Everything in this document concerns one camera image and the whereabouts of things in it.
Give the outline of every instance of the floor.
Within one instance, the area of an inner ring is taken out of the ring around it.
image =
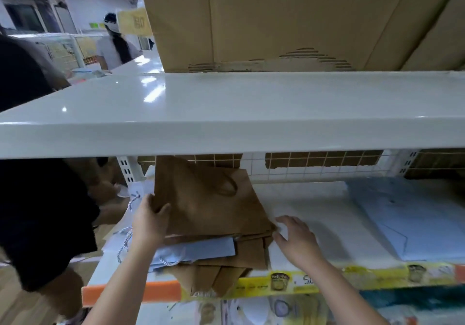
[[[86,257],[101,255],[100,249],[105,243],[103,237],[112,227],[100,226],[96,229],[99,251],[85,255]],[[73,267],[82,276],[84,284],[87,284],[97,267],[97,262],[73,263]],[[59,320],[57,314],[38,294],[21,290],[13,268],[0,268],[0,325],[52,325]]]

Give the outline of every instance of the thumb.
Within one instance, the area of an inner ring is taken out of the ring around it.
[[[284,248],[284,246],[287,243],[287,240],[279,232],[274,232],[273,233],[273,239],[274,239],[274,241],[276,242],[276,244],[278,245],[278,247],[280,249]]]
[[[171,204],[168,203],[168,204],[165,204],[163,205],[163,207],[160,209],[160,211],[157,213],[157,215],[168,215],[171,211]]]

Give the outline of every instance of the cardboard box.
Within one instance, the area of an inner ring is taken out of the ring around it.
[[[447,0],[144,0],[166,72],[398,70]]]

